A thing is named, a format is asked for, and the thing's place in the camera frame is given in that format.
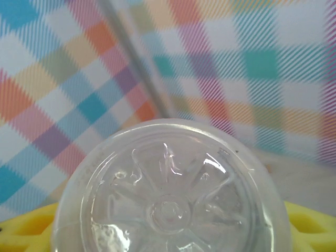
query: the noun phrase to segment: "plaid fabric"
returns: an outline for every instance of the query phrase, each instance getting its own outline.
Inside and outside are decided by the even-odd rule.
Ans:
[[[0,2],[0,221],[118,129],[157,117],[94,0]]]
[[[171,113],[336,164],[335,1],[113,5]]]

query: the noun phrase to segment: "purple square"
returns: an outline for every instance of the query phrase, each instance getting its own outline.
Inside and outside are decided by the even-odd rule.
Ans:
[[[217,73],[214,67],[214,61],[211,57],[211,54],[201,52],[189,54],[189,59],[191,65],[193,66],[195,75],[201,79],[215,79],[217,78]]]
[[[34,145],[51,159],[55,158],[69,144],[70,140],[55,125],[34,141]]]
[[[135,80],[134,75],[129,67],[122,69],[115,76],[115,79],[124,94],[127,94],[133,87],[137,85],[137,81]]]

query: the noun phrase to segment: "yellow foam holder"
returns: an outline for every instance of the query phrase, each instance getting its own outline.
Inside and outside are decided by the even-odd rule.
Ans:
[[[336,252],[336,217],[289,202],[285,205],[293,252]],[[50,252],[56,208],[57,203],[0,223],[0,252]]]

